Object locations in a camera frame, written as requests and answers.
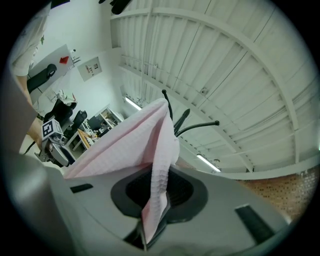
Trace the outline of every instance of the pink cloth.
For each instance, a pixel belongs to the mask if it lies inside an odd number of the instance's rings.
[[[168,102],[157,99],[99,139],[71,165],[65,178],[94,176],[153,163],[150,199],[142,210],[148,243],[167,205],[168,170],[178,160],[179,151]]]

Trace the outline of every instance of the brick wall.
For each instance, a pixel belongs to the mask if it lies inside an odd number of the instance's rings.
[[[194,167],[179,157],[177,166]],[[320,165],[300,174],[268,179],[238,180],[257,195],[267,199],[292,220],[305,211],[319,181]]]

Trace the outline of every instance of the computer monitor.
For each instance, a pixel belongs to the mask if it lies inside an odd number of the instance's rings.
[[[102,126],[98,118],[96,118],[95,116],[91,117],[90,120],[88,120],[88,125],[93,131],[99,130]]]

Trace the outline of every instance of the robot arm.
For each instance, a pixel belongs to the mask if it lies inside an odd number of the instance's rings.
[[[75,162],[74,157],[65,147],[67,138],[55,119],[44,123],[41,132],[41,150],[40,153],[34,153],[41,162],[52,162],[59,167],[68,167]]]

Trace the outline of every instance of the ceiling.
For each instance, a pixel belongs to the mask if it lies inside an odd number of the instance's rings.
[[[180,137],[190,164],[202,154],[222,176],[258,179],[319,163],[318,71],[271,3],[133,0],[111,16],[111,41],[123,96],[144,107],[166,89],[173,122],[191,110],[182,128],[220,121]]]

